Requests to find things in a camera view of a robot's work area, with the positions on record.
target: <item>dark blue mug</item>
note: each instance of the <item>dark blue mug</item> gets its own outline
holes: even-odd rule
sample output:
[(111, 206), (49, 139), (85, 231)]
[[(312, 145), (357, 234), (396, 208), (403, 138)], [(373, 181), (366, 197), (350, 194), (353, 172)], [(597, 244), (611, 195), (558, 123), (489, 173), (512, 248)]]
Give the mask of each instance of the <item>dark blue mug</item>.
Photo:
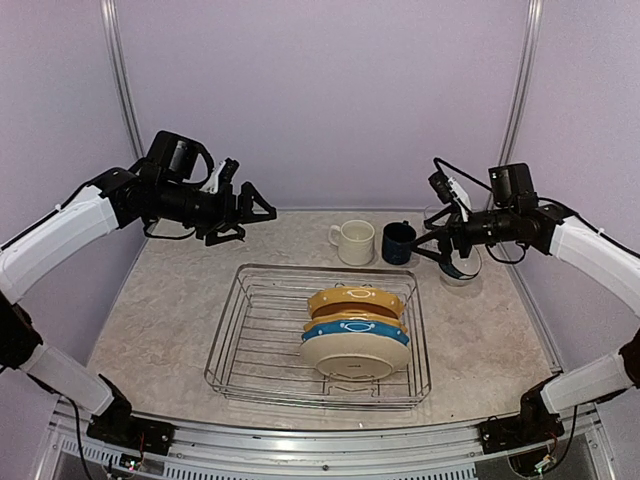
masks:
[(391, 265), (404, 265), (411, 259), (411, 243), (417, 234), (409, 222), (394, 222), (382, 231), (382, 258)]

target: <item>marble countertop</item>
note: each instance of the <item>marble countertop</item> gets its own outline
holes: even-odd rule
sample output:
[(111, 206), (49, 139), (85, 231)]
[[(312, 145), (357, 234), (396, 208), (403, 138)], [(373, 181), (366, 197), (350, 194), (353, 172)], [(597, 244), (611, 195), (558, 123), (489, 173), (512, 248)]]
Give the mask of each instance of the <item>marble countertop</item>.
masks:
[[(548, 363), (503, 265), (485, 252), (479, 278), (451, 287), (438, 266), (414, 255), (402, 268), (419, 283), (432, 391), (400, 412), (335, 411), (227, 400), (205, 382), (216, 326), (238, 267), (245, 263), (344, 266), (327, 242), (332, 224), (359, 218), (377, 230), (376, 258), (367, 267), (392, 268), (379, 255), (381, 231), (422, 215), (398, 212), (281, 212), (276, 221), (248, 225), (245, 242), (207, 248), (191, 238), (151, 240), (134, 266), (91, 358), (137, 411), (227, 425), (280, 429), (359, 429), (448, 423), (515, 412), (520, 395), (550, 376)], [(176, 235), (179, 225), (160, 225)]]

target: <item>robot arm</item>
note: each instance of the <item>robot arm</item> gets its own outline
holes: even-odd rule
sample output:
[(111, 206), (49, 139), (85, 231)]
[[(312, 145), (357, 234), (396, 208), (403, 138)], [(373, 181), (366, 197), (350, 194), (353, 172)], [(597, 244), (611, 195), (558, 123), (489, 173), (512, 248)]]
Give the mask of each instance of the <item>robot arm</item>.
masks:
[[(186, 183), (200, 155), (209, 177)], [(238, 167), (237, 161), (227, 159), (214, 169), (202, 144), (161, 131), (147, 156), (131, 169), (112, 168), (83, 184), (67, 202), (3, 245), (0, 366), (22, 370), (43, 388), (93, 414), (90, 436), (137, 449), (144, 434), (147, 451), (166, 454), (172, 426), (131, 416), (131, 404), (115, 385), (47, 345), (18, 302), (69, 256), (138, 218), (151, 238), (153, 227), (165, 218), (193, 229), (207, 246), (243, 239), (241, 224), (275, 219), (276, 210), (249, 182), (240, 195), (233, 193), (231, 180)], [(255, 204), (265, 213), (254, 213)]]
[[(431, 231), (415, 241), (416, 253), (448, 263), (454, 249), (466, 257), (473, 245), (490, 248), (515, 241), (525, 251), (534, 247), (573, 265), (640, 315), (640, 259), (633, 252), (559, 202), (540, 206), (545, 199), (535, 193), (525, 164), (492, 168), (489, 174), (497, 208), (464, 217), (456, 201), (459, 195), (450, 191), (442, 170), (432, 175), (430, 183), (438, 197), (450, 203), (445, 210), (451, 214), (441, 227), (433, 227), (431, 219), (425, 221)], [(422, 248), (429, 240), (437, 240), (437, 252)], [(545, 441), (549, 434), (560, 436), (564, 433), (558, 421), (561, 411), (610, 400), (633, 386), (640, 387), (640, 331), (620, 350), (533, 387), (522, 396), (519, 415), (483, 422), (479, 428), (484, 451)]]

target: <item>wire dish rack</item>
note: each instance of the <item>wire dish rack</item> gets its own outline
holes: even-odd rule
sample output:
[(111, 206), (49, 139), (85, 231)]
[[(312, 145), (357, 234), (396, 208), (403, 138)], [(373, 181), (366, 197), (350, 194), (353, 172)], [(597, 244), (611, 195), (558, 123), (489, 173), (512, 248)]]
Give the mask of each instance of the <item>wire dish rack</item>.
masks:
[[(411, 361), (371, 382), (326, 377), (299, 354), (307, 300), (336, 286), (371, 286), (397, 295)], [(427, 339), (415, 276), (403, 270), (242, 265), (216, 331), (205, 379), (229, 399), (310, 408), (406, 410), (431, 390)]]

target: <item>cream mug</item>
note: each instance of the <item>cream mug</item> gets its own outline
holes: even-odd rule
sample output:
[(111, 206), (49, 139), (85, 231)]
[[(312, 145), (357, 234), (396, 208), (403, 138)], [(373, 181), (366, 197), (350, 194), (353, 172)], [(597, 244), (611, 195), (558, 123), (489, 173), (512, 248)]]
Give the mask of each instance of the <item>cream mug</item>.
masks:
[(347, 265), (366, 265), (373, 260), (373, 225), (364, 220), (349, 220), (342, 226), (331, 225), (329, 243), (338, 247), (338, 257)]

